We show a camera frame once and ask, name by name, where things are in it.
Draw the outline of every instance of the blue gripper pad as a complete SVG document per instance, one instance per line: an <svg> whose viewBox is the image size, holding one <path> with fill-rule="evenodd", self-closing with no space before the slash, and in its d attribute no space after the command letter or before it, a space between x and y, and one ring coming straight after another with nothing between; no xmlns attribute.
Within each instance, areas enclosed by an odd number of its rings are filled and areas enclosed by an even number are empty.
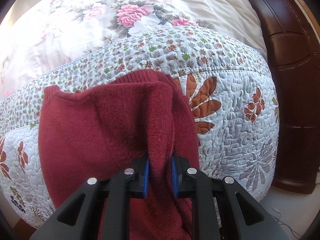
<svg viewBox="0 0 320 240"><path fill-rule="evenodd" d="M143 197L147 196L148 192L148 184L149 184L149 158L146 161L144 172L143 172Z"/></svg>
<svg viewBox="0 0 320 240"><path fill-rule="evenodd" d="M174 161L174 157L171 157L171 170L172 170L172 186L173 186L173 193L175 197L178 197L179 193L179 180L178 180L178 173L176 168L176 163Z"/></svg>

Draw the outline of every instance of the small flower pattern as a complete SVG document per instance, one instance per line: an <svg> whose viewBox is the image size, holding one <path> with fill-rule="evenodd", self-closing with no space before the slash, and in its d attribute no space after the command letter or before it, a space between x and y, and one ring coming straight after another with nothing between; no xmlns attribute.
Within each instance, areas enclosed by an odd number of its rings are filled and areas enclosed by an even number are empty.
<svg viewBox="0 0 320 240"><path fill-rule="evenodd" d="M47 86L58 85L64 92L84 91L142 68L161 71L173 78L205 73L211 69L238 71L245 68L246 71L271 78L268 65L260 53L213 30L177 26L152 31L113 42L45 73L5 97L0 104L0 134L39 123L43 90ZM259 97L258 102L261 107L264 105Z"/></svg>
<svg viewBox="0 0 320 240"><path fill-rule="evenodd" d="M192 22L190 17L183 12L179 12L178 14L175 7L168 4L170 1L171 0L113 0L117 6L117 13L108 29L115 30L119 38L130 37L130 29L142 18L154 27L156 27L154 21L157 19L159 23L156 25L163 25L167 28L172 26L201 26L213 28L213 24L207 24L206 21L197 20L196 22Z"/></svg>
<svg viewBox="0 0 320 240"><path fill-rule="evenodd" d="M262 99L262 94L260 88L256 88L256 93L252 96L253 102L249 103L247 107L244 108L244 114L248 121L254 122L256 120L256 115L259 115L261 110L264 109L265 103Z"/></svg>

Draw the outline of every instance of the white floor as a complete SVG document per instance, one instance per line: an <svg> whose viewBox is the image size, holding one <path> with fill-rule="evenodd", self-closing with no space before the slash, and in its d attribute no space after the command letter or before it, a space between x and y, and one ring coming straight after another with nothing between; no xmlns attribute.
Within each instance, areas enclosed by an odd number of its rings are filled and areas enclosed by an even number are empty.
<svg viewBox="0 0 320 240"><path fill-rule="evenodd" d="M39 1L41 0L17 0L1 24L0 29L11 27L19 17ZM271 187L261 204L270 214L278 219L281 214L280 220L283 223L289 225L298 234L303 235L320 209L320 183L317 184L315 191L311 195L295 194ZM14 227L19 217L10 207L1 192L0 209L10 225ZM287 226L282 227L292 240L296 239Z"/></svg>
<svg viewBox="0 0 320 240"><path fill-rule="evenodd" d="M271 215L303 235L320 209L320 183L311 195L292 193L271 187L260 203ZM296 240L287 226L282 226L292 240Z"/></svg>

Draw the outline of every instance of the wire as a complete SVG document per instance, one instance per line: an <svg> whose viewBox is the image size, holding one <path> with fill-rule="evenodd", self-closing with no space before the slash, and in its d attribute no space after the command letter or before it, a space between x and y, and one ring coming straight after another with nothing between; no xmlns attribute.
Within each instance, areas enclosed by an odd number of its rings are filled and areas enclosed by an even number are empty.
<svg viewBox="0 0 320 240"><path fill-rule="evenodd" d="M273 215L270 214L271 217L272 217L275 221L277 221L278 225L288 227L288 228L290 229L290 231L291 231L291 234L292 234L296 239L300 239L300 238L302 237L300 234L298 234L296 231L294 231L289 225L287 225L286 223L284 223L283 221L280 220L280 219L281 219L281 213L280 213L279 211L275 210L275 209L272 208L272 207L268 207L268 206L264 206L264 207L266 207L266 208L271 208L275 213L279 214L279 218L277 218L276 216L273 216Z"/></svg>

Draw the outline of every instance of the quilted bedspread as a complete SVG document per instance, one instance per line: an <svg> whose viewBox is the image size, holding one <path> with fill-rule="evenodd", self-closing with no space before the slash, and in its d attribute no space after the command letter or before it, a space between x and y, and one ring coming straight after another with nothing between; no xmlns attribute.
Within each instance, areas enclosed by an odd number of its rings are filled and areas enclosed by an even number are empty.
<svg viewBox="0 0 320 240"><path fill-rule="evenodd" d="M279 131L267 63L257 50L214 30L177 26L113 42L28 82L1 101L0 184L30 225L39 227L55 210L38 152L44 88L84 91L143 68L170 74L188 98L200 169L212 178L233 176L258 201L265 196L273 179Z"/></svg>

